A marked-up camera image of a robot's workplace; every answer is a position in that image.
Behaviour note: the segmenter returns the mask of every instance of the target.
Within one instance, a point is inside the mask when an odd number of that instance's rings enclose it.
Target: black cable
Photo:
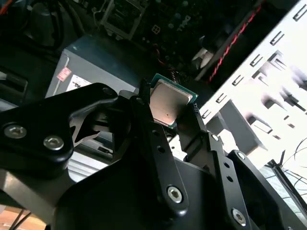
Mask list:
[[[85,34],[85,30],[83,28],[82,22],[79,18],[79,15],[76,13],[75,9],[66,1],[59,0],[62,4],[63,8],[71,18],[72,26],[78,37],[82,37]]]
[[[303,142],[304,142],[305,140],[307,140],[307,138],[304,138],[304,139],[298,144],[298,146],[297,146],[296,149],[295,149],[294,154],[291,155],[291,157],[289,157],[284,163],[282,162],[282,159],[281,159],[281,162],[280,162],[280,165],[281,165],[281,166],[285,165],[293,156],[294,156],[294,158],[295,158],[295,156],[296,156],[296,154],[297,154],[298,152],[300,152],[300,151],[302,151],[302,150],[304,150],[304,149],[307,149],[307,147],[306,147],[306,148],[303,148],[303,149],[300,149],[299,151],[297,151],[298,148],[303,144]]]
[[[18,216],[14,220],[13,224],[10,226],[9,230],[13,230],[13,228],[15,227],[16,223],[19,221],[19,219],[20,219],[20,217],[23,213],[24,213],[24,209],[21,209],[20,213],[18,214]]]
[[[17,230],[19,228],[19,226],[24,223],[28,218],[29,216],[31,215],[31,212],[29,212],[27,215],[25,215],[24,218],[22,218],[15,226],[12,230]]]

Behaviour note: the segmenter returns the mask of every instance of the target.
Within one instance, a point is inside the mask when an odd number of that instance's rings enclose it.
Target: circuit board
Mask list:
[[[130,40],[148,52],[161,66],[159,73],[182,82],[199,69],[200,63],[192,59],[202,48],[204,37],[215,40],[219,30],[231,23],[242,1],[105,0],[96,19],[109,36]]]
[[[200,49],[206,16],[204,1],[153,0],[132,40],[180,70]]]

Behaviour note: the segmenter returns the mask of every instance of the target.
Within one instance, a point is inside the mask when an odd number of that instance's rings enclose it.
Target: screw hole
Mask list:
[[[158,151],[160,153],[165,153],[165,149],[163,147],[161,147],[161,146],[158,146]]]
[[[234,181],[230,176],[227,176],[227,179],[228,179],[230,182],[233,182],[233,181]]]
[[[158,131],[157,130],[153,130],[153,134],[155,135],[155,136],[160,136],[160,134],[158,133]]]

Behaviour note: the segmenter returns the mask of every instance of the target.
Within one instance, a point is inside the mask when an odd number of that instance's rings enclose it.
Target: silver screw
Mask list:
[[[238,152],[238,156],[243,160],[245,159],[245,156],[241,152]]]
[[[8,138],[20,139],[24,138],[27,135],[27,130],[19,125],[10,125],[4,129],[4,134]]]
[[[219,138],[216,135],[211,134],[211,136],[213,137],[214,140],[219,141]]]
[[[241,225],[242,227],[246,226],[246,219],[245,219],[244,215],[239,210],[233,208],[232,209],[232,216],[239,225]]]
[[[62,138],[52,135],[44,139],[44,146],[50,150],[60,150],[64,146]]]
[[[167,194],[169,196],[169,198],[172,199],[172,201],[174,201],[175,203],[179,204],[182,201],[182,194],[179,191],[179,189],[177,189],[174,186],[170,186],[167,189]]]

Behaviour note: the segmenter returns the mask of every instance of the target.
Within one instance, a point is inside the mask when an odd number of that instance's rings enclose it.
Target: wire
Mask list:
[[[18,216],[16,217],[16,219],[14,220],[13,224],[10,226],[9,230],[12,230],[16,223],[19,221],[21,215],[24,213],[24,209],[21,209],[20,213],[18,214]]]
[[[303,144],[303,142],[304,142],[305,140],[307,140],[307,138],[304,138],[303,140],[301,140],[301,142],[300,142],[300,143],[298,144],[298,146],[296,147],[294,154],[291,155],[291,157],[289,157],[284,163],[283,163],[282,161],[280,162],[280,165],[281,165],[281,166],[284,166],[293,156],[294,156],[294,159],[295,159],[295,156],[296,156],[296,154],[297,154],[298,152],[307,149],[307,147],[305,147],[305,148],[302,148],[302,149],[300,149],[299,151],[297,151],[298,148]]]
[[[62,4],[63,8],[69,15],[75,33],[78,37],[82,37],[85,34],[85,30],[76,10],[66,0],[59,0],[59,2]]]
[[[24,218],[22,218],[13,228],[12,230],[17,230],[19,228],[20,225],[22,225],[22,223],[24,223],[28,218],[29,216],[31,215],[32,213],[29,212],[27,215],[24,216]]]
[[[250,18],[245,22],[243,23],[239,33],[237,33],[235,35],[235,37],[233,38],[232,42],[230,43],[230,45],[227,46],[225,52],[223,53],[223,56],[220,57],[217,65],[215,66],[214,68],[214,71],[212,73],[212,75],[209,77],[209,80],[207,81],[207,84],[209,84],[213,78],[215,77],[219,67],[221,66],[224,58],[227,56],[227,54],[229,53],[229,50],[231,49],[231,47],[237,42],[237,39],[239,38],[239,36],[245,31],[246,27],[253,21],[254,17],[256,16],[256,14],[261,10],[261,5],[252,13],[252,15],[250,16]]]
[[[307,185],[307,183],[306,182],[304,182],[304,181],[301,181],[303,179],[303,177],[301,177],[301,178],[299,178],[298,180],[297,180],[297,182],[295,182],[294,183],[294,188],[295,188],[295,186],[296,186],[296,184],[298,183],[298,182],[302,182],[302,183],[304,183],[305,185]],[[296,190],[299,190],[299,191],[307,191],[307,189],[299,189],[299,188],[296,188]]]
[[[6,11],[8,10],[8,7],[11,5],[12,2],[13,2],[12,0],[8,0],[8,1],[4,4],[4,6],[3,6],[3,7],[1,8],[1,10],[0,10],[0,15],[3,15],[3,14],[6,13]]]

